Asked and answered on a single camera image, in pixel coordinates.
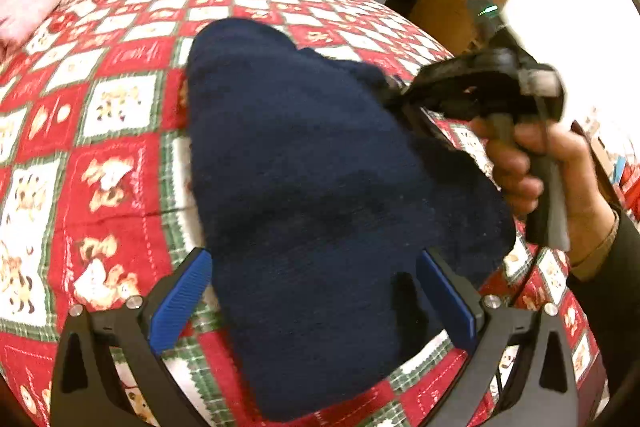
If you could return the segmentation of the dark sleeved right forearm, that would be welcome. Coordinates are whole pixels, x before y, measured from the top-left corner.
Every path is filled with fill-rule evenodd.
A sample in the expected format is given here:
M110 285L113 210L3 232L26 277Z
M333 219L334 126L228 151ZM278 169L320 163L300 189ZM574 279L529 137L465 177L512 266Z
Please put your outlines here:
M617 413L639 414L639 232L614 209L614 229L572 269L568 286L588 319Z

